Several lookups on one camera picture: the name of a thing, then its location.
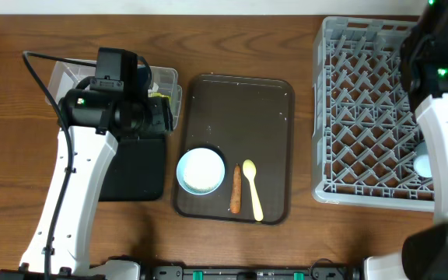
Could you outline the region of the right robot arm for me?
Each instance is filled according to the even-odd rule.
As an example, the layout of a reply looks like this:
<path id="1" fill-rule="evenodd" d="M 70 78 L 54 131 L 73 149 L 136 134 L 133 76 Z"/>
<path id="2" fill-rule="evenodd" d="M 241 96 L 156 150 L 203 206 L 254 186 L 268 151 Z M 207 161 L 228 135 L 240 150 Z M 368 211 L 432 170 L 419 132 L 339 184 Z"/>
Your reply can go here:
<path id="1" fill-rule="evenodd" d="M 401 85 L 424 136 L 435 190 L 433 227 L 401 251 L 363 262 L 361 279 L 448 279 L 448 0 L 426 4 L 400 49 Z"/>

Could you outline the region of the light blue cup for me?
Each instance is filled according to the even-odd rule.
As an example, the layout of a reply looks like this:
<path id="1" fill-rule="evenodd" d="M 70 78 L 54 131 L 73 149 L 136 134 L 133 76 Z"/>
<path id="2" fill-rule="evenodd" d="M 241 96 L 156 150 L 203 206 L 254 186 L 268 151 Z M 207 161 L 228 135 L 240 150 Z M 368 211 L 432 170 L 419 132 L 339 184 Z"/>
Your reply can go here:
<path id="1" fill-rule="evenodd" d="M 415 153 L 415 158 L 413 161 L 414 171 L 420 177 L 431 178 L 432 171 L 426 143 L 421 142 L 420 144 L 418 144 L 414 149 L 414 153 Z"/>

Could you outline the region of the dark blue plate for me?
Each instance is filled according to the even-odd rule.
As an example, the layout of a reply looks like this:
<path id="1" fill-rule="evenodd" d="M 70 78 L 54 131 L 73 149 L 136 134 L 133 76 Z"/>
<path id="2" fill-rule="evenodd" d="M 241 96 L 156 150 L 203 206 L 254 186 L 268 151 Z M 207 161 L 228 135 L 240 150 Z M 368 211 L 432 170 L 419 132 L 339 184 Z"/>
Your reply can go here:
<path id="1" fill-rule="evenodd" d="M 138 65 L 138 86 L 142 92 L 147 92 L 152 83 L 152 70 L 149 65 Z"/>

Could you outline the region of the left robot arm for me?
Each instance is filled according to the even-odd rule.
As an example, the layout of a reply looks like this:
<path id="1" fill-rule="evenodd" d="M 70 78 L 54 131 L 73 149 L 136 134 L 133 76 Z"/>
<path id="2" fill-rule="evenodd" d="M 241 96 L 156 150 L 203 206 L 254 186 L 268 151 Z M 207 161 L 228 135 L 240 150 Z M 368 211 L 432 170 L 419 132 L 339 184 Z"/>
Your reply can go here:
<path id="1" fill-rule="evenodd" d="M 142 264 L 120 256 L 93 267 L 90 237 L 104 177 L 118 142 L 173 130 L 170 99 L 150 96 L 152 70 L 140 55 L 102 47 L 91 64 L 95 73 L 63 97 L 52 95 L 23 61 L 58 117 L 58 152 L 38 227 L 16 270 L 0 279 L 140 279 Z"/>

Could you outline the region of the green yellow snack wrapper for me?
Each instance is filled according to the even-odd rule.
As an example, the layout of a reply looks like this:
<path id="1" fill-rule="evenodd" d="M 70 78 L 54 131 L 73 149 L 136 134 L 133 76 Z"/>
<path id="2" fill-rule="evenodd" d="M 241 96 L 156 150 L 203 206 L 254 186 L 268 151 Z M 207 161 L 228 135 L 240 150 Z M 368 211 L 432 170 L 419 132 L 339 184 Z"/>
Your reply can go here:
<path id="1" fill-rule="evenodd" d="M 149 92 L 148 93 L 148 98 L 150 98 L 150 99 L 162 98 L 162 99 L 166 99 L 168 101 L 171 101 L 171 96 L 170 95 L 165 95 L 165 94 L 158 93 L 158 92 Z"/>

